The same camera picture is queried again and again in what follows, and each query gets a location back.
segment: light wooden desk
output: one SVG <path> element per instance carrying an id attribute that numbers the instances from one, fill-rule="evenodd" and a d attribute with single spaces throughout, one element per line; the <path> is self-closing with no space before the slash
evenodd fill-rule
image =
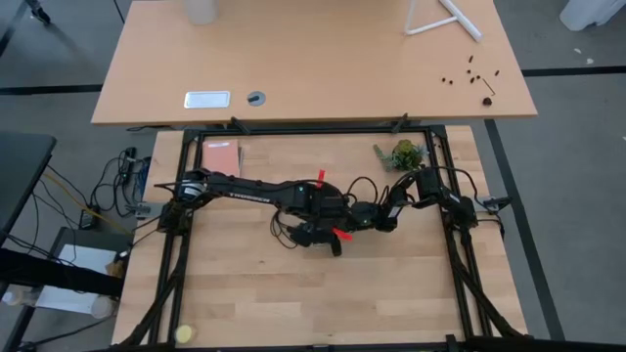
<path id="1" fill-rule="evenodd" d="M 447 132 L 455 166 L 470 172 L 480 194 L 488 195 L 470 128 Z M 182 136 L 158 133 L 145 201 L 169 200 L 153 184 L 175 180 Z M 372 144 L 389 150 L 406 138 L 420 143 L 424 135 L 240 137 L 242 177 L 282 182 L 315 178 L 323 168 L 326 181 L 340 189 L 359 175 L 382 188 L 400 174 L 379 167 Z M 459 183 L 470 195 L 469 181 L 460 176 Z M 367 183 L 354 193 L 373 196 Z M 463 338 L 436 206 L 404 210 L 390 234 L 355 234 L 338 258 L 327 246 L 283 248 L 269 233 L 273 212 L 272 206 L 225 198 L 197 211 L 180 322 L 198 329 L 198 336 L 186 347 L 431 342 L 446 333 Z M 471 233 L 485 293 L 514 328 L 525 331 L 497 225 L 481 223 Z M 163 239 L 155 234 L 133 248 L 113 342 L 133 330 L 155 296 Z"/>
<path id="2" fill-rule="evenodd" d="M 405 36 L 408 0 L 222 0 L 217 21 L 201 26 L 180 0 L 133 1 L 92 122 L 536 115 L 493 0 L 455 2 L 484 33 L 481 43 L 458 23 Z M 413 24 L 449 16 L 420 0 Z M 487 85 L 470 83 L 476 75 L 496 92 L 490 108 Z M 183 108 L 187 92 L 211 90 L 230 91 L 230 106 Z M 253 91 L 266 94 L 263 106 L 248 104 Z"/>

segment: metal grommet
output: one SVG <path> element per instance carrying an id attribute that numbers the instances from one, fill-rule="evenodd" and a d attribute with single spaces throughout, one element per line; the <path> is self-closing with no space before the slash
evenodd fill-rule
<path id="1" fill-rule="evenodd" d="M 265 103 L 265 93 L 254 91 L 247 95 L 247 103 L 253 107 L 260 107 Z"/>

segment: red tab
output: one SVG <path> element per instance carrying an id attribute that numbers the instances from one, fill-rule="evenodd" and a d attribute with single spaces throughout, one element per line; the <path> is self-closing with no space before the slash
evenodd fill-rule
<path id="1" fill-rule="evenodd" d="M 320 174 L 317 176 L 317 188 L 322 188 L 322 182 L 324 181 L 324 175 L 326 174 L 326 170 L 320 169 Z"/>
<path id="2" fill-rule="evenodd" d="M 342 240 L 352 241 L 352 235 L 347 234 L 340 229 L 333 228 L 333 233 Z"/>

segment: black robotic arm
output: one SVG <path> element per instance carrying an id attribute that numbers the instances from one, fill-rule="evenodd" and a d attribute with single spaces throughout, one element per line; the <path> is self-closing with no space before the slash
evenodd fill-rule
<path id="1" fill-rule="evenodd" d="M 409 194 L 417 184 L 419 200 Z M 166 188 L 169 184 L 157 185 Z M 292 241 L 302 246 L 328 243 L 334 256 L 341 255 L 339 238 L 349 239 L 347 233 L 377 229 L 391 232 L 403 207 L 424 208 L 440 204 L 459 227 L 477 224 L 471 199 L 454 195 L 442 185 L 438 170 L 424 167 L 402 176 L 380 202 L 354 201 L 348 194 L 322 181 L 297 180 L 280 184 L 254 181 L 206 169 L 186 172 L 178 183 L 174 197 L 163 208 L 158 227 L 163 231 L 183 231 L 190 224 L 189 213 L 216 198 L 236 198 L 274 205 L 279 211 L 293 215 L 302 223 L 287 226 Z"/>

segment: small plant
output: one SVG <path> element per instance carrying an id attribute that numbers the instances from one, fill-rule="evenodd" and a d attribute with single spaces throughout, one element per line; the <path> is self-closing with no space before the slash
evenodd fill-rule
<path id="1" fill-rule="evenodd" d="M 416 170 L 420 168 L 424 157 L 428 155 L 425 146 L 414 146 L 409 140 L 399 141 L 393 148 L 391 155 L 385 155 L 378 145 L 374 145 L 374 151 L 387 172 L 393 169 L 398 171 Z"/>

